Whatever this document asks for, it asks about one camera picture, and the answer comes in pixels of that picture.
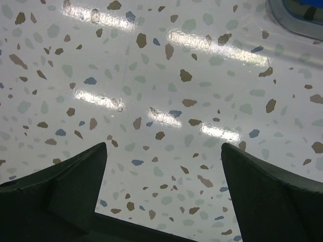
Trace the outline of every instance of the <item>white floor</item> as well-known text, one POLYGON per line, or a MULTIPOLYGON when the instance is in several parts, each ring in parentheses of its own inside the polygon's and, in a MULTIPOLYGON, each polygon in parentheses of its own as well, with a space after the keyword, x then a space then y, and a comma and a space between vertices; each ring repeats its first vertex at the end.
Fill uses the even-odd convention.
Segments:
POLYGON ((0 183, 106 141, 98 213, 242 241, 223 142, 323 182, 323 44, 265 0, 119 2, 2 1, 0 183))

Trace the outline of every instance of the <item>glossy floor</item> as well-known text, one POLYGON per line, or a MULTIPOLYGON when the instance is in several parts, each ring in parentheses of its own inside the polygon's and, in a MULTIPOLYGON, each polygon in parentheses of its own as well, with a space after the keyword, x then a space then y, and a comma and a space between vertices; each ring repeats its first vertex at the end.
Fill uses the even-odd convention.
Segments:
POLYGON ((323 182, 322 44, 264 0, 1 5, 1 183, 106 141, 98 213, 241 241, 223 142, 323 182))

